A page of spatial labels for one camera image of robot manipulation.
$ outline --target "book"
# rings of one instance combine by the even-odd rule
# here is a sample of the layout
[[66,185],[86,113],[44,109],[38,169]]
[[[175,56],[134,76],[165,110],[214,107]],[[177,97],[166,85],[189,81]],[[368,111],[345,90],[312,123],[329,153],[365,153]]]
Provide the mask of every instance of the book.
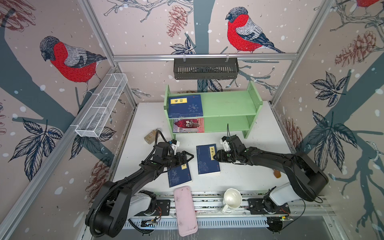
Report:
[[192,181],[188,163],[168,169],[169,187]]
[[204,132],[204,118],[174,119],[172,132]]
[[169,118],[192,118],[203,116],[200,95],[170,97],[168,104]]
[[216,144],[196,146],[199,174],[220,173],[219,162],[214,159]]

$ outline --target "mug handle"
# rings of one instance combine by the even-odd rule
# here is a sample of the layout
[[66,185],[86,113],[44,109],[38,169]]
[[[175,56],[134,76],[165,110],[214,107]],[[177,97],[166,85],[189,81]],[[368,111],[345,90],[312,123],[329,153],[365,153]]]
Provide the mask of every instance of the mug handle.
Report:
[[228,207],[229,207],[229,206],[228,206],[227,204],[225,204],[224,207],[223,207],[223,209],[221,210],[221,213],[222,213],[222,214],[225,213],[225,212],[227,211]]

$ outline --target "bookshelf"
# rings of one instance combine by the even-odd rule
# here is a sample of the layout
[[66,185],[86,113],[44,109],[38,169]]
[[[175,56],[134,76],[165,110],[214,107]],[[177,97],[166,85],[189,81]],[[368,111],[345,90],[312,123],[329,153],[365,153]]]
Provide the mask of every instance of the bookshelf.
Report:
[[263,106],[253,82],[249,82],[245,91],[181,94],[171,94],[169,86],[166,85],[164,112],[173,139],[176,139],[177,134],[190,132],[172,132],[173,118],[168,117],[169,98],[197,94],[201,95],[204,116],[195,118],[204,118],[204,132],[226,132],[229,124],[231,131],[242,131],[244,138],[247,138]]

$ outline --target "white mug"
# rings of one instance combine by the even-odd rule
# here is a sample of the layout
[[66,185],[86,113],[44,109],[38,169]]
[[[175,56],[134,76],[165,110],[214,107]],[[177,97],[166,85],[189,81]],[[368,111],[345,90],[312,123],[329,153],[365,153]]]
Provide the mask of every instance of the white mug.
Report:
[[243,198],[241,197],[241,193],[238,190],[233,188],[228,189],[224,193],[224,207],[221,210],[221,213],[225,213],[228,209],[233,210],[240,207],[242,202]]

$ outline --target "pink tray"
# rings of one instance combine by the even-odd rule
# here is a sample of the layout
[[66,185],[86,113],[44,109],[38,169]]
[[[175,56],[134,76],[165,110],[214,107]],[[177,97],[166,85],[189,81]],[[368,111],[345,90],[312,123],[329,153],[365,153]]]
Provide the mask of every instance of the pink tray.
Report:
[[197,232],[197,219],[190,188],[185,186],[175,189],[173,195],[180,236],[184,237]]

